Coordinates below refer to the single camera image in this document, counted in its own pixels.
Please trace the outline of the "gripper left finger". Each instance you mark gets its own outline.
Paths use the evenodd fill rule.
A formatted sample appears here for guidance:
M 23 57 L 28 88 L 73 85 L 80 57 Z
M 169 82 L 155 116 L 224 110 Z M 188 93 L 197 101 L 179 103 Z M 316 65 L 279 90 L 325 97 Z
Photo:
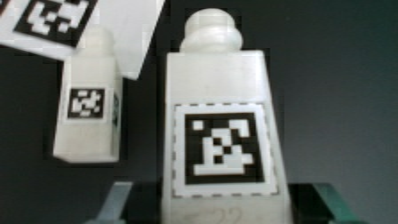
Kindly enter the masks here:
M 112 184 L 98 216 L 82 224 L 126 224 L 126 220 L 123 219 L 123 211 L 128 202 L 131 187 L 131 182 L 115 182 Z

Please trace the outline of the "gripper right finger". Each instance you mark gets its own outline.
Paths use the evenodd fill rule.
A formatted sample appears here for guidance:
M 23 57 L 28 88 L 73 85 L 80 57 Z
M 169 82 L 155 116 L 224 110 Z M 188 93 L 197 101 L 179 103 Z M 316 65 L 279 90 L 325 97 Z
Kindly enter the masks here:
M 329 183 L 290 185 L 295 224 L 364 224 Z

